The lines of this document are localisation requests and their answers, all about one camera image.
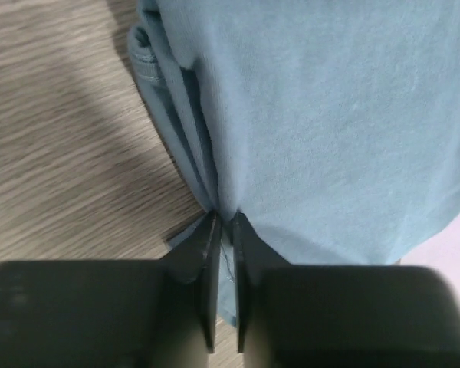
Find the grey blue t shirt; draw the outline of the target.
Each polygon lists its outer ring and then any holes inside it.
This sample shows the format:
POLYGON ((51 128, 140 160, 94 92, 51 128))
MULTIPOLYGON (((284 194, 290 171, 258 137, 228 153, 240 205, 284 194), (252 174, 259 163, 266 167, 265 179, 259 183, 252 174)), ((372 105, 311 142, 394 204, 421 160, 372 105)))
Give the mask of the grey blue t shirt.
POLYGON ((460 214, 460 1, 137 11, 140 94, 204 210, 331 265, 390 265, 460 214))

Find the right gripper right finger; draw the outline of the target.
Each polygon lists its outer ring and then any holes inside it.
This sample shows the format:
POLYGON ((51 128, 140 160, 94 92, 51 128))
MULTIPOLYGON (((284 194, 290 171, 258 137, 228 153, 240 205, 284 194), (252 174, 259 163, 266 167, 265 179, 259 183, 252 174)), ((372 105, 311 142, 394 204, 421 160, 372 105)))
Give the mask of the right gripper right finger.
POLYGON ((247 367, 460 367, 460 307, 421 267, 292 264, 232 223, 247 367))

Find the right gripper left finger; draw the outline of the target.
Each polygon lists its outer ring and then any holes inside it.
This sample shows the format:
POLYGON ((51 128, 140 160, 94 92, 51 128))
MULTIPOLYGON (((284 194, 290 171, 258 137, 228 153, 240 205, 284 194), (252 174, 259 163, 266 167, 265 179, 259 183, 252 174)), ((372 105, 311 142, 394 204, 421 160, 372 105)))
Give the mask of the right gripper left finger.
POLYGON ((221 219, 158 259, 0 263, 0 367, 205 367, 221 219))

